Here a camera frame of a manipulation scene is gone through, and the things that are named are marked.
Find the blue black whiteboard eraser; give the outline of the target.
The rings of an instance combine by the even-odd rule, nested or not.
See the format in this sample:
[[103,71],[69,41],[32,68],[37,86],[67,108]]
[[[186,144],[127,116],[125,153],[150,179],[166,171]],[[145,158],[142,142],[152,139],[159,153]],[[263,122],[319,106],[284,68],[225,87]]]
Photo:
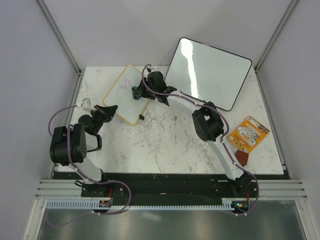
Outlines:
[[132,97],[135,100],[135,95],[141,95],[141,92],[134,92],[134,86],[131,88],[132,91]]

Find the yellow framed small whiteboard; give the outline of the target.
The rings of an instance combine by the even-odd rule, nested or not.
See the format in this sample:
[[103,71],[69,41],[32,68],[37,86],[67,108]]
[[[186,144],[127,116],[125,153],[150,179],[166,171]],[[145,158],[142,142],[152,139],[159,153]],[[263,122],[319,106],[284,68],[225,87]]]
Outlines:
[[141,77],[141,71],[128,64],[102,100],[106,107],[117,105],[116,115],[132,126],[138,123],[149,102],[146,98],[133,98],[132,87],[139,86]]

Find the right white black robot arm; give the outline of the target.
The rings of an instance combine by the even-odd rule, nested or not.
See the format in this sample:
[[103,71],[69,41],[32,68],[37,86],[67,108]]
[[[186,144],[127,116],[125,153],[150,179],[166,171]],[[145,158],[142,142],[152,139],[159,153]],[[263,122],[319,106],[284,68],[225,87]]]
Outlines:
[[142,73],[139,86],[132,87],[133,99],[157,100],[168,107],[180,108],[190,114],[197,136],[213,148],[221,162],[230,182],[230,193],[235,197],[242,196],[252,178],[227,145],[226,134],[230,127],[226,118],[212,102],[196,100],[175,87],[166,85],[163,74],[152,69],[149,64],[143,71],[148,71],[148,74],[145,76]]

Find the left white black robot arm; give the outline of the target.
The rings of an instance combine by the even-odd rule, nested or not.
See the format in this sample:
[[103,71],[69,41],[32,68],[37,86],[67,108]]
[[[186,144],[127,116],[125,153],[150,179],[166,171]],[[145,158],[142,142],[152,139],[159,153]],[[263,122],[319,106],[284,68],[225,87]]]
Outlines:
[[99,197],[110,191],[110,183],[102,169],[98,168],[88,153],[102,149],[102,137],[99,131],[105,123],[109,123],[118,109],[117,105],[99,106],[81,103],[72,108],[81,108],[89,114],[79,117],[74,125],[56,127],[51,133],[49,148],[50,159],[54,164],[74,170],[92,191]]

